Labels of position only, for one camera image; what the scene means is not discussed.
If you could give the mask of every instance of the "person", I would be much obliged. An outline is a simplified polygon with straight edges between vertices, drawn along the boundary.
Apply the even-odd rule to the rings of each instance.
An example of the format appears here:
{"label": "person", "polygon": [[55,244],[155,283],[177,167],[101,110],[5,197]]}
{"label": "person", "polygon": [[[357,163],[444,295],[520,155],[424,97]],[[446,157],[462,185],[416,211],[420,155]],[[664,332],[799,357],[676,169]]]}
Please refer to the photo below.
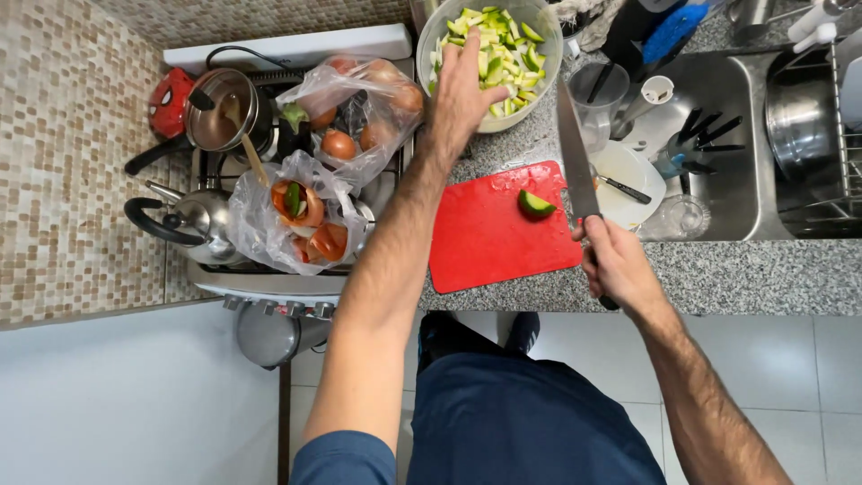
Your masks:
{"label": "person", "polygon": [[[403,358],[428,267],[447,176],[505,88],[478,88],[479,32],[443,52],[425,136],[347,279],[320,386],[290,477],[296,484],[394,483]],[[608,295],[640,331],[690,483],[789,484],[685,329],[637,237],[600,217],[582,268],[590,296]],[[558,362],[525,355],[538,330],[520,317],[500,348],[451,315],[420,329],[407,483],[664,483],[644,438],[618,403]]]}

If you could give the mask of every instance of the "white tile floor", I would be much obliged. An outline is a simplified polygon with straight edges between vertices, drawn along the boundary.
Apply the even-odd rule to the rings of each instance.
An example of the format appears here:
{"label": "white tile floor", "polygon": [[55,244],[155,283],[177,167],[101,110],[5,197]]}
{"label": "white tile floor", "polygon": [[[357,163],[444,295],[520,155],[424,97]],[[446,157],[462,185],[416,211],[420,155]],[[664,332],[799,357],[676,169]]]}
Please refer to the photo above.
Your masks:
{"label": "white tile floor", "polygon": [[[514,313],[458,312],[495,342]],[[398,483],[412,451],[416,333],[405,354]],[[643,342],[622,315],[542,313],[534,359],[565,362],[619,400],[644,435],[670,485],[685,484],[673,449],[659,384]],[[860,483],[862,476],[862,318],[686,317],[713,363],[778,460],[800,485]],[[291,368],[290,450],[301,444],[321,376],[323,355],[305,352]]]}

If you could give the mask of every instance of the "blue shirt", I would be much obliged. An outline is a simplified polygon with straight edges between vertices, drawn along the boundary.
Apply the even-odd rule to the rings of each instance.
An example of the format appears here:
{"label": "blue shirt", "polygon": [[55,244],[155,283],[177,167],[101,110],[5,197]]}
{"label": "blue shirt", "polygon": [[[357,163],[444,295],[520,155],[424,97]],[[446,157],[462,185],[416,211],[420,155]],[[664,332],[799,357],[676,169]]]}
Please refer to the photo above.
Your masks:
{"label": "blue shirt", "polygon": [[[291,483],[395,483],[378,438],[336,431],[306,444]],[[665,483],[622,406],[572,372],[455,354],[416,381],[407,483]]]}

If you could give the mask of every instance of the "plastic bag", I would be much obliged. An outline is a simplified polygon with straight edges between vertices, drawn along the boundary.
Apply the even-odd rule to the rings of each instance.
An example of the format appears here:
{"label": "plastic bag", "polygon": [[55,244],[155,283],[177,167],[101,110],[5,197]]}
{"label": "plastic bag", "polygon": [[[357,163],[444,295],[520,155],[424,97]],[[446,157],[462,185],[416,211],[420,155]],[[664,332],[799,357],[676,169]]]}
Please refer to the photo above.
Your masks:
{"label": "plastic bag", "polygon": [[[410,138],[422,122],[424,96],[419,86],[388,60],[352,55],[336,55],[305,75],[302,84],[276,98],[279,110],[296,102],[311,117],[337,107],[335,120],[312,134],[317,160],[334,168],[335,176],[359,190],[383,172],[392,155]],[[362,150],[363,130],[368,126]],[[322,138],[327,129],[350,135],[357,155],[349,161],[323,153]]]}
{"label": "plastic bag", "polygon": [[261,186],[253,171],[249,170],[237,180],[229,201],[231,224],[228,238],[237,250],[271,268],[305,276],[338,266],[353,255],[365,240],[368,220],[353,207],[348,195],[350,185],[338,180],[321,162],[302,150],[285,158],[281,166],[264,164],[264,170],[273,184],[285,179],[294,180],[317,192],[326,206],[324,222],[347,228],[347,248],[338,261],[303,262],[293,245],[297,235],[281,221],[281,215],[272,205],[270,187]]}

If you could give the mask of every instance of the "plate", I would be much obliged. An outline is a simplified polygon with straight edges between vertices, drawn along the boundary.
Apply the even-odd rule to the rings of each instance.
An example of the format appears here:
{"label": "plate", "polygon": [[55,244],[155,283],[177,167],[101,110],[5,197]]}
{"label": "plate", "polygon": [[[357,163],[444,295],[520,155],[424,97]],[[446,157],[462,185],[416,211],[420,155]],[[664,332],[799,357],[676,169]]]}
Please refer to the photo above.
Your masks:
{"label": "plate", "polygon": [[613,140],[601,152],[590,156],[596,170],[605,177],[637,189],[653,198],[647,205],[604,182],[598,182],[596,198],[605,218],[632,230],[659,208],[667,186],[659,171],[645,156]]}

